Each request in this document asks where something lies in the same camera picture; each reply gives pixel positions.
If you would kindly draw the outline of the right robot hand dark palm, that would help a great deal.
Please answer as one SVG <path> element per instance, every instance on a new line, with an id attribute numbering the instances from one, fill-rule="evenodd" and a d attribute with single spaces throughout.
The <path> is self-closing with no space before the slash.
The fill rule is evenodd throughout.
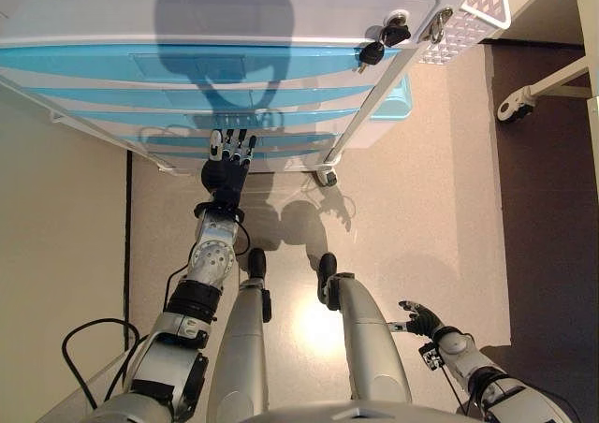
<path id="1" fill-rule="evenodd" d="M 391 332 L 408 332 L 433 339 L 436 331 L 443 326 L 440 318 L 420 303 L 402 300 L 399 307 L 409 313 L 409 319 L 404 322 L 387 322 L 387 328 Z"/>

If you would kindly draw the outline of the left robot hand dark palm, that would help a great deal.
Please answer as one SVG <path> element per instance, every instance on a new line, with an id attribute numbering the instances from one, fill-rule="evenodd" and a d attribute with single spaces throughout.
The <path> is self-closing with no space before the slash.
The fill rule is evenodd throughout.
<path id="1" fill-rule="evenodd" d="M 237 207 L 253 160 L 257 137 L 247 137 L 240 130 L 213 130 L 210 136 L 209 157 L 200 179 L 212 199 L 230 208 Z"/>

